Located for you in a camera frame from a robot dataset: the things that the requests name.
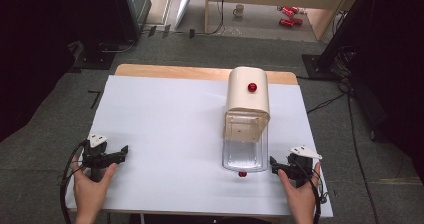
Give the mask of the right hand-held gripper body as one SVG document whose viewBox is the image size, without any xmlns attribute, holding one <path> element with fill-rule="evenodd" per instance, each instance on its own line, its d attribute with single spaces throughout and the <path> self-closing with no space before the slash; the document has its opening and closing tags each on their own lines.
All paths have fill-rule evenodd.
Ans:
<svg viewBox="0 0 424 224">
<path fill-rule="evenodd" d="M 290 148 L 290 154 L 287 157 L 288 177 L 295 181 L 297 187 L 302 186 L 306 179 L 312 176 L 314 159 L 321 160 L 322 156 L 306 146 Z"/>
</svg>

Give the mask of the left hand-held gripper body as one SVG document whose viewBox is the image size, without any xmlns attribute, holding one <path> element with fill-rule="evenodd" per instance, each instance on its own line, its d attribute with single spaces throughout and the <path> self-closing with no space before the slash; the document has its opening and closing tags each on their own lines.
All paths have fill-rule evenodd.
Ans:
<svg viewBox="0 0 424 224">
<path fill-rule="evenodd" d="M 90 169 L 90 179 L 94 182 L 100 182 L 103 178 L 101 170 L 109 167 L 107 166 L 107 157 L 115 156 L 114 153 L 106 153 L 107 140 L 108 138 L 105 136 L 90 134 L 84 144 L 82 164 Z"/>
</svg>

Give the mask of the clear plastic drawer red knob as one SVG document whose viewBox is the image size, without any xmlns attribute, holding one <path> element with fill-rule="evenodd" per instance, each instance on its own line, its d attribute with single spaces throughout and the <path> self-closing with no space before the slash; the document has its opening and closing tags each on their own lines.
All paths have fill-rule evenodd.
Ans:
<svg viewBox="0 0 424 224">
<path fill-rule="evenodd" d="M 222 166 L 240 177 L 268 169 L 268 128 L 224 128 Z"/>
</svg>

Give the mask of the beige container lid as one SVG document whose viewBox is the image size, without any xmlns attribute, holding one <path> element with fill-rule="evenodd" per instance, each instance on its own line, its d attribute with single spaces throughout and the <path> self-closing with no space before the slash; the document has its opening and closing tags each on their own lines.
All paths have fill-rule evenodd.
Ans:
<svg viewBox="0 0 424 224">
<path fill-rule="evenodd" d="M 256 143 L 262 138 L 269 121 L 266 72 L 253 67 L 233 69 L 227 86 L 224 139 Z"/>
</svg>

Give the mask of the person's right hand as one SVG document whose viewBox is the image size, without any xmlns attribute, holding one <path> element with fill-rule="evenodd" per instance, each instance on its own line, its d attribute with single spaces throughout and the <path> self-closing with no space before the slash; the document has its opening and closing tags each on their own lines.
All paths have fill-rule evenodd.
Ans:
<svg viewBox="0 0 424 224">
<path fill-rule="evenodd" d="M 278 171 L 278 176 L 283 185 L 292 215 L 313 216 L 316 207 L 315 194 L 313 188 L 317 186 L 319 180 L 320 163 L 315 165 L 317 174 L 311 177 L 303 186 L 295 188 L 289 181 L 287 174 L 283 170 Z"/>
</svg>

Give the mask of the person's left hand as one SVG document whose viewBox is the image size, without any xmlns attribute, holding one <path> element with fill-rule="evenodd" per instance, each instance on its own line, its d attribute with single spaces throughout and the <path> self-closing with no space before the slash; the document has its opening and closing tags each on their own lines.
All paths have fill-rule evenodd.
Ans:
<svg viewBox="0 0 424 224">
<path fill-rule="evenodd" d="M 105 201 L 110 182 L 118 165 L 113 163 L 105 171 L 100 182 L 94 182 L 83 173 L 76 157 L 72 160 L 74 175 L 74 196 L 78 213 L 98 213 Z"/>
</svg>

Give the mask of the white table cover sheet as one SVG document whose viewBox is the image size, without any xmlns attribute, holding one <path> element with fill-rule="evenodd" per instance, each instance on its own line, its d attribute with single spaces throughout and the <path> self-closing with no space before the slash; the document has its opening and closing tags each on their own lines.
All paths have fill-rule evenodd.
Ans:
<svg viewBox="0 0 424 224">
<path fill-rule="evenodd" d="M 91 131 L 128 147 L 107 211 L 281 217 L 285 193 L 271 171 L 240 177 L 222 166 L 224 81 L 108 78 Z"/>
</svg>

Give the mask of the black stand base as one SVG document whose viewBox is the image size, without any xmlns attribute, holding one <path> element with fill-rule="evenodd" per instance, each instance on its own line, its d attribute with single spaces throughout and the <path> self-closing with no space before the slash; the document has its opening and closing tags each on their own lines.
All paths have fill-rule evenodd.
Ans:
<svg viewBox="0 0 424 224">
<path fill-rule="evenodd" d="M 117 54 L 129 51 L 135 45 L 135 41 L 119 44 L 100 43 L 97 47 L 83 48 L 73 66 L 72 70 L 77 72 L 82 69 L 109 70 Z"/>
</svg>

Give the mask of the black metal stand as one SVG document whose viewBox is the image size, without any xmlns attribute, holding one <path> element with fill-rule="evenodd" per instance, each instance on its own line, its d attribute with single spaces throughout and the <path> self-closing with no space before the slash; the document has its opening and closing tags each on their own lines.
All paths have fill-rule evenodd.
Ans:
<svg viewBox="0 0 424 224">
<path fill-rule="evenodd" d="M 368 35 L 375 0 L 356 0 L 335 35 L 320 55 L 302 55 L 309 80 L 338 80 L 343 77 L 336 57 L 355 49 Z"/>
</svg>

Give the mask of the dark cabinet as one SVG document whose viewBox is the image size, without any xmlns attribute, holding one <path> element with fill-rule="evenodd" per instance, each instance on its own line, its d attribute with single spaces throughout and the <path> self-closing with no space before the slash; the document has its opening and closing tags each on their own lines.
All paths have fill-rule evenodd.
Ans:
<svg viewBox="0 0 424 224">
<path fill-rule="evenodd" d="M 137 41 L 151 9 L 151 0 L 116 0 L 126 41 Z"/>
</svg>

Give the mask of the white leaning board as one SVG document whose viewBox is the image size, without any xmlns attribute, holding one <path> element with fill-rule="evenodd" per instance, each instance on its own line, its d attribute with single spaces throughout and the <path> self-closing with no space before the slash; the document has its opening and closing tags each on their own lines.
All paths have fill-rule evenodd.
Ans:
<svg viewBox="0 0 424 224">
<path fill-rule="evenodd" d="M 178 8 L 177 16 L 175 19 L 175 25 L 174 25 L 175 29 L 177 29 L 180 26 L 180 23 L 185 15 L 185 12 L 188 8 L 190 1 L 191 0 L 181 0 L 179 8 Z"/>
</svg>

